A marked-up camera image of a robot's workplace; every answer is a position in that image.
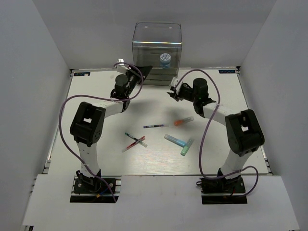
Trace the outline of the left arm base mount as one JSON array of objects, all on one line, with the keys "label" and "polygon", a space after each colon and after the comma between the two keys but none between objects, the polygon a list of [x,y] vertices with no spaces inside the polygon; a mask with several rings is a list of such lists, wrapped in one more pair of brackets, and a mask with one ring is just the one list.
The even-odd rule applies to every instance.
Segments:
[{"label": "left arm base mount", "polygon": [[76,172],[71,190],[71,203],[114,204],[120,196],[121,176],[102,176],[103,182]]}]

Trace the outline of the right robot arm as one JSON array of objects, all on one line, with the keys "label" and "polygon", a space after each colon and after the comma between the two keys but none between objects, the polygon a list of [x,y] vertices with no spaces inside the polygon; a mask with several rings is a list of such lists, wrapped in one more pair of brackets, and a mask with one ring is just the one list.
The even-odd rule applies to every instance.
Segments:
[{"label": "right robot arm", "polygon": [[205,179],[217,180],[221,191],[230,191],[235,186],[234,178],[240,176],[248,158],[265,142],[255,112],[251,109],[232,110],[212,100],[208,94],[207,81],[203,78],[196,78],[190,87],[187,83],[180,83],[175,77],[170,86],[171,92],[168,94],[171,98],[192,102],[195,112],[207,118],[208,123],[214,120],[226,127],[230,147],[228,157],[216,177]]}]

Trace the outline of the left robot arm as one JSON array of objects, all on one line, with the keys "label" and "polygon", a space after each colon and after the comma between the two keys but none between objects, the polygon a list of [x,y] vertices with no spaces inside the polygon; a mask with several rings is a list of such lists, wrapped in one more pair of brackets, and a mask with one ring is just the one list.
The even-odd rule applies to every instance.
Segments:
[{"label": "left robot arm", "polygon": [[97,161],[97,142],[102,135],[104,120],[128,108],[130,94],[136,85],[147,78],[152,68],[129,66],[116,77],[114,89],[110,94],[111,101],[104,100],[99,104],[82,102],[77,109],[70,127],[70,134],[73,135],[84,162],[77,171],[77,177],[86,180],[85,186],[91,192],[97,192],[102,186],[102,180],[99,178],[101,169]]}]

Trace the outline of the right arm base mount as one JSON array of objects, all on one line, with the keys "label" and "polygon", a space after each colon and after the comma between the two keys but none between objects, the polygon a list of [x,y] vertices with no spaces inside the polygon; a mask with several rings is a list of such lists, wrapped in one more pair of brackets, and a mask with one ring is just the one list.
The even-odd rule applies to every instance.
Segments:
[{"label": "right arm base mount", "polygon": [[201,189],[203,205],[247,204],[244,181],[241,176],[234,179],[207,180],[200,178],[196,186]]}]

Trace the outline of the orange cap highlighter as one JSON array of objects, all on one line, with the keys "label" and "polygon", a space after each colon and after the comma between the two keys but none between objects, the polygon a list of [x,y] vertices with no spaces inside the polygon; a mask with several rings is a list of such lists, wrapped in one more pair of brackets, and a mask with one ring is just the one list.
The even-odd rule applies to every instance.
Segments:
[{"label": "orange cap highlighter", "polygon": [[176,120],[173,124],[174,124],[174,126],[177,127],[177,126],[180,126],[180,125],[192,122],[192,121],[194,121],[194,117],[190,116],[190,117],[187,117],[187,118]]}]

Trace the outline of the blue cleaning gel jar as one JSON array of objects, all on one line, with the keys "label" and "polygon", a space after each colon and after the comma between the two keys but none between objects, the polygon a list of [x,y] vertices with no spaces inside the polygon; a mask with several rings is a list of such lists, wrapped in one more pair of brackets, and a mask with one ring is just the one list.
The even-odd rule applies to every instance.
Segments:
[{"label": "blue cleaning gel jar", "polygon": [[169,53],[163,53],[159,57],[161,68],[170,68],[171,65],[171,55]]}]

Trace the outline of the clear acrylic organizer lid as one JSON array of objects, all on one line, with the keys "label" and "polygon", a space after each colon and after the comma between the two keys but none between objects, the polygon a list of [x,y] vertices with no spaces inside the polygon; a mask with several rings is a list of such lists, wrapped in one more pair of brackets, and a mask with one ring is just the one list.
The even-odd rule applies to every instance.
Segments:
[{"label": "clear acrylic organizer lid", "polygon": [[133,58],[139,53],[150,51],[171,51],[181,56],[181,25],[166,22],[137,23],[132,39]]}]

